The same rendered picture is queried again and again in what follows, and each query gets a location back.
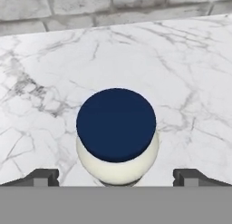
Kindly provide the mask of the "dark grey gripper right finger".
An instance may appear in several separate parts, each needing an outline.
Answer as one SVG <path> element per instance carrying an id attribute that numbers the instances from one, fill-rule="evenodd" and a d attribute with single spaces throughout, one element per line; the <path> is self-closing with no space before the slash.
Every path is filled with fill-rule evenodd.
<path id="1" fill-rule="evenodd" d="M 228 186 L 228 183 L 214 180 L 197 169 L 174 169 L 174 187 Z"/>

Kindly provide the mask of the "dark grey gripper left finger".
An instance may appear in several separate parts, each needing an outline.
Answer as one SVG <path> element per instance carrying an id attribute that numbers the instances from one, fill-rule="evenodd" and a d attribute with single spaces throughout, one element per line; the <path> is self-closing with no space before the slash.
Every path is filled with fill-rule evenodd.
<path id="1" fill-rule="evenodd" d="M 4 183 L 4 186 L 19 187 L 58 187 L 59 171 L 57 169 L 35 169 L 21 179 Z"/>

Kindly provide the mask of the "white jar with blue lid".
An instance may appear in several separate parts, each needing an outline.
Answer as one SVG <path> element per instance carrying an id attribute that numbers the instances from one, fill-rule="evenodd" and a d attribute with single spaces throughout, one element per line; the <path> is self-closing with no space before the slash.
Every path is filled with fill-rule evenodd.
<path id="1" fill-rule="evenodd" d="M 104 185 L 128 186 L 154 164 L 160 143 L 155 112 L 140 94 L 122 88 L 88 98 L 76 119 L 82 166 Z"/>

